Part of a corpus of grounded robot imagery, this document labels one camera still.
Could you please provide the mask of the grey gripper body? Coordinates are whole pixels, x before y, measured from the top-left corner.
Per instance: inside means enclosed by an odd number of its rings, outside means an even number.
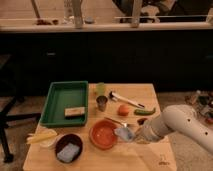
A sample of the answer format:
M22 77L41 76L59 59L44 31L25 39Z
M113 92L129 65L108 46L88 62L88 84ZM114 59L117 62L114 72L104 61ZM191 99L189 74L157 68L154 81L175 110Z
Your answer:
M154 136L150 126L142 125L135 132L135 141L136 142L153 142Z

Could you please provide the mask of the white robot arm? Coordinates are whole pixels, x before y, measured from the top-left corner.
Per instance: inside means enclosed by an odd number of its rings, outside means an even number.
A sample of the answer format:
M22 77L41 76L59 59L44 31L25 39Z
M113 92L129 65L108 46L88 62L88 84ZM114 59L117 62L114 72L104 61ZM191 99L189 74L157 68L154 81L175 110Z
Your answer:
M135 133L137 142L158 142L173 132L179 132L213 154L213 130L200 123L196 111L189 105L167 106L160 115L147 119Z

